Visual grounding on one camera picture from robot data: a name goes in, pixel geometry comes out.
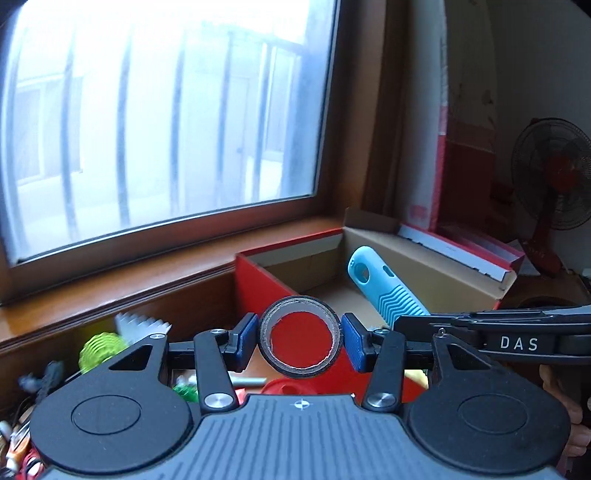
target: window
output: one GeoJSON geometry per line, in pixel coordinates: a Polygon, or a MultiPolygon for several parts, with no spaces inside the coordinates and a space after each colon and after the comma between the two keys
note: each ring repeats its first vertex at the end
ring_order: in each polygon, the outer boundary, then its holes
{"type": "Polygon", "coordinates": [[[335,18],[336,0],[26,2],[3,43],[9,268],[85,259],[60,281],[309,208],[335,18]]]}

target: human hand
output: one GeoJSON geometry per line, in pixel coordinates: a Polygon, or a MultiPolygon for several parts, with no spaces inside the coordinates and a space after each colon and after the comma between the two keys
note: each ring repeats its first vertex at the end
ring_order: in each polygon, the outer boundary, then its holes
{"type": "Polygon", "coordinates": [[[564,447],[563,455],[567,457],[579,457],[587,452],[587,446],[591,442],[591,429],[581,425],[583,409],[572,398],[568,397],[560,386],[560,381],[549,365],[540,365],[540,378],[544,381],[544,390],[559,400],[569,412],[570,436],[564,447]]]}

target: black circular pad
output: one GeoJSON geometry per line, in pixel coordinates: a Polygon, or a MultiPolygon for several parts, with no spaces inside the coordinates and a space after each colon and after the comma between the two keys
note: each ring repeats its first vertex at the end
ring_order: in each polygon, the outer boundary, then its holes
{"type": "Polygon", "coordinates": [[[72,422],[80,430],[94,435],[109,435],[131,428],[142,409],[135,400],[120,395],[93,397],[72,412],[72,422]]]}
{"type": "Polygon", "coordinates": [[[487,475],[557,462],[570,430],[555,398],[501,367],[452,371],[411,404],[408,425],[433,456],[487,475]]]}
{"type": "Polygon", "coordinates": [[[158,381],[156,367],[99,365],[49,395],[30,424],[43,459],[70,472],[114,475],[172,453],[193,421],[187,403],[158,381]]]}

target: screw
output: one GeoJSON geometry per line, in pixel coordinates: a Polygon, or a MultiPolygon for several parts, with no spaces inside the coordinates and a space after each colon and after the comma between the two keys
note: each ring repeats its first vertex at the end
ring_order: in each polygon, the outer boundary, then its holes
{"type": "Polygon", "coordinates": [[[388,408],[396,403],[396,397],[391,393],[372,393],[368,397],[368,403],[373,408],[388,408]]]}
{"type": "Polygon", "coordinates": [[[234,399],[232,396],[227,393],[210,393],[205,397],[203,403],[209,408],[226,408],[231,405],[233,401],[234,399]]]}

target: green toy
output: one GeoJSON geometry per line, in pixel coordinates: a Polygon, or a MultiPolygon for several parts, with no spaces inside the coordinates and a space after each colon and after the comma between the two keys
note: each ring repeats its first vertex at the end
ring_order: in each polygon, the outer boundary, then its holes
{"type": "Polygon", "coordinates": [[[80,352],[80,371],[85,374],[126,348],[127,343],[116,333],[99,333],[88,340],[80,352]]]}
{"type": "Polygon", "coordinates": [[[199,394],[197,387],[191,384],[177,384],[173,390],[178,393],[185,401],[197,403],[199,401],[199,394]]]}

